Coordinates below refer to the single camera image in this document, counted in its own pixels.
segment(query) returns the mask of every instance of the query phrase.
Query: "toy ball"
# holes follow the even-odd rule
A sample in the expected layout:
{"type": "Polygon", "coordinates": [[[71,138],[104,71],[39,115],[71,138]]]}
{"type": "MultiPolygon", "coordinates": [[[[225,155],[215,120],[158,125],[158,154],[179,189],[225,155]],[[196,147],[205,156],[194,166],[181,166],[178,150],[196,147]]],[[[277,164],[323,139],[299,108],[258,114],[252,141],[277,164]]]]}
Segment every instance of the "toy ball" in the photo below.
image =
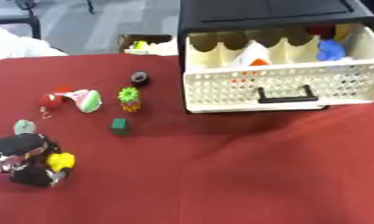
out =
{"type": "Polygon", "coordinates": [[[62,96],[55,94],[46,94],[42,97],[41,106],[47,109],[53,109],[62,103],[62,96]]]}

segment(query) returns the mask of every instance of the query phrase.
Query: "green block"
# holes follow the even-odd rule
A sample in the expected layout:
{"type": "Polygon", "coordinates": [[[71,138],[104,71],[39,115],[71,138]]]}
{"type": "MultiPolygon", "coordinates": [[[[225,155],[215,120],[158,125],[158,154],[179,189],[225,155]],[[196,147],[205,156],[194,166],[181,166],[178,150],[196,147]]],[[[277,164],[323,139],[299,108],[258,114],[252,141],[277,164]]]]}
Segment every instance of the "green block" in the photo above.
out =
{"type": "Polygon", "coordinates": [[[114,134],[119,136],[125,136],[128,134],[127,119],[123,118],[113,118],[113,123],[111,124],[111,130],[114,134]]]}

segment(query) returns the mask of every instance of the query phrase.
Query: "drawer handle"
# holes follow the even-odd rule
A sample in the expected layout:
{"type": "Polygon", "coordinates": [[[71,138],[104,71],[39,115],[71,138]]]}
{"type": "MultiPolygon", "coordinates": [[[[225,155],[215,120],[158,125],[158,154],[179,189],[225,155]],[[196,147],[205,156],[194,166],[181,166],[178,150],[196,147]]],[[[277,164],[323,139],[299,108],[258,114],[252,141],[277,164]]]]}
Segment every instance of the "drawer handle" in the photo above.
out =
{"type": "Polygon", "coordinates": [[[303,86],[306,96],[296,97],[279,97],[279,98],[267,98],[265,95],[265,89],[263,87],[258,88],[258,94],[260,99],[259,103],[280,103],[280,102],[317,102],[319,97],[315,96],[309,85],[303,86]]]}

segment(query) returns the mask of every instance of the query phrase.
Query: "chair leg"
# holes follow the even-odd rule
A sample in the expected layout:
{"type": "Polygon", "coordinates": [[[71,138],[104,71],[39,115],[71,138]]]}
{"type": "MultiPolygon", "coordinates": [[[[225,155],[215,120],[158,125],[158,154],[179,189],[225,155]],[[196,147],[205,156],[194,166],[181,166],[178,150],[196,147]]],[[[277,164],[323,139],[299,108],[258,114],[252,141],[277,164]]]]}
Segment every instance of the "chair leg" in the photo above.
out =
{"type": "Polygon", "coordinates": [[[37,17],[30,17],[30,27],[32,28],[32,37],[41,39],[41,25],[37,17]]]}
{"type": "Polygon", "coordinates": [[[86,0],[86,1],[87,1],[87,5],[88,5],[88,11],[90,12],[90,14],[94,15],[95,12],[94,12],[93,3],[91,2],[91,0],[86,0]]]}

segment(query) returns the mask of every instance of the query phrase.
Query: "keychain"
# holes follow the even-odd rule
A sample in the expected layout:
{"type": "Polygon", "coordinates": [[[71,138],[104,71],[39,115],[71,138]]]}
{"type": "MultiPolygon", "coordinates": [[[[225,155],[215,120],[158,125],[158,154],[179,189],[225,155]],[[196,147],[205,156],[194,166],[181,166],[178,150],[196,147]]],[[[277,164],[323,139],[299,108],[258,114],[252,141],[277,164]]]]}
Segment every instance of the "keychain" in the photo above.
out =
{"type": "Polygon", "coordinates": [[[42,115],[43,119],[49,119],[52,117],[50,113],[50,109],[54,109],[61,105],[63,102],[62,96],[56,95],[56,94],[46,94],[41,99],[41,107],[39,109],[39,112],[42,115]]]}

